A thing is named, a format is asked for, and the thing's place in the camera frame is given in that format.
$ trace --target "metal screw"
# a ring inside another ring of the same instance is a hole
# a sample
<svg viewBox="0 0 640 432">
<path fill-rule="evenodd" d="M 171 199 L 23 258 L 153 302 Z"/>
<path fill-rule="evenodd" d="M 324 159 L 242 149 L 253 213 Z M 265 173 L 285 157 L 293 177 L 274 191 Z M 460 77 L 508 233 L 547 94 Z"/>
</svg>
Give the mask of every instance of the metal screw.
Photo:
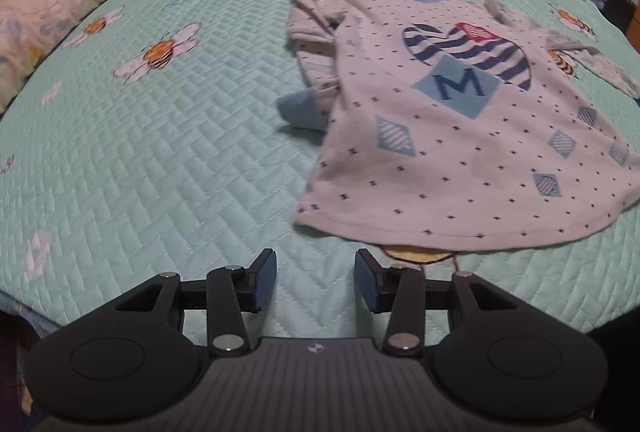
<svg viewBox="0 0 640 432">
<path fill-rule="evenodd" d="M 389 336 L 388 342 L 393 348 L 407 351 L 408 349 L 417 347 L 418 344 L 420 344 L 420 338 L 412 335 L 412 333 L 396 333 L 395 335 Z"/>
<path fill-rule="evenodd" d="M 220 335 L 216 336 L 211 344 L 221 351 L 235 351 L 244 346 L 244 340 L 238 335 Z"/>
</svg>

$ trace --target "bed cover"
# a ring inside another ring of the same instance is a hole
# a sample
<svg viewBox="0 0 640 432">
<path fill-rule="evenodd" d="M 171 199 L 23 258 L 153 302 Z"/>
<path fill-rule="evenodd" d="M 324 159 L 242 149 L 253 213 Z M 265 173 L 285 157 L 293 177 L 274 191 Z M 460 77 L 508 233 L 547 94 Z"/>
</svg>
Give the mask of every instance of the bed cover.
<svg viewBox="0 0 640 432">
<path fill-rule="evenodd" d="M 590 2 L 503 1 L 556 28 L 557 8 L 569 9 L 640 77 L 638 56 Z M 290 222 L 321 134 L 287 128 L 274 108 L 303 86 L 286 48 L 289 0 L 108 0 L 69 37 L 121 6 L 117 24 L 55 50 L 0 125 L 0 156 L 15 155 L 0 176 L 0 309 L 45 335 L 159 272 L 201 278 L 273 247 L 277 284 L 267 314 L 248 319 L 254 338 L 380 336 L 385 317 L 371 317 L 353 286 L 362 245 Z M 196 23 L 193 49 L 161 70 L 128 86 L 113 76 Z M 638 151 L 638 105 L 583 68 L 578 76 Z M 425 271 L 476 272 L 586 332 L 640 303 L 638 213 L 579 242 L 466 253 Z M 439 341 L 446 314 L 429 314 L 427 330 Z M 203 314 L 188 313 L 184 333 L 202 344 Z"/>
</svg>

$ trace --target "pillow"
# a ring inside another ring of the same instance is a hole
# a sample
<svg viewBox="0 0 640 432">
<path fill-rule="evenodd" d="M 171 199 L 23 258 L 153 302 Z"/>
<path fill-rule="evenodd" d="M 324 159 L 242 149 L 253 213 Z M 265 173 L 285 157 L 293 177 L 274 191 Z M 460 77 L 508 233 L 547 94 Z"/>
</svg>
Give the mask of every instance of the pillow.
<svg viewBox="0 0 640 432">
<path fill-rule="evenodd" d="M 24 80 L 105 0 L 0 0 L 0 113 Z"/>
</svg>

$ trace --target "drawer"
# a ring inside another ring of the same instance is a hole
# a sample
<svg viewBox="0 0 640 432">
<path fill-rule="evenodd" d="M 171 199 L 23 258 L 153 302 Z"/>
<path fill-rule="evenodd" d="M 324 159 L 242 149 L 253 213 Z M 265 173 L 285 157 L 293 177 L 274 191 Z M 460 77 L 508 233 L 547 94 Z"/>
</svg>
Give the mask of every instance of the drawer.
<svg viewBox="0 0 640 432">
<path fill-rule="evenodd" d="M 631 25 L 626 31 L 626 39 L 635 50 L 640 52 L 640 23 L 637 20 L 631 20 Z"/>
</svg>

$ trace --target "striped heart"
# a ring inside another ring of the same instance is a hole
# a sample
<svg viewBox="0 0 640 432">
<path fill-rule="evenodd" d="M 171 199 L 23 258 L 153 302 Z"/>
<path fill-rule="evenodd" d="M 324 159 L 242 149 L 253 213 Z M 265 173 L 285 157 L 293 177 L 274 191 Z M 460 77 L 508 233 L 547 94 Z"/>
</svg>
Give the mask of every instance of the striped heart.
<svg viewBox="0 0 640 432">
<path fill-rule="evenodd" d="M 482 27 L 459 23 L 449 33 L 443 33 L 426 24 L 414 24 L 402 35 L 407 50 L 426 65 L 433 65 L 437 55 L 446 52 L 468 65 L 490 72 L 507 84 L 523 90 L 531 87 L 531 69 L 524 51 Z"/>
</svg>

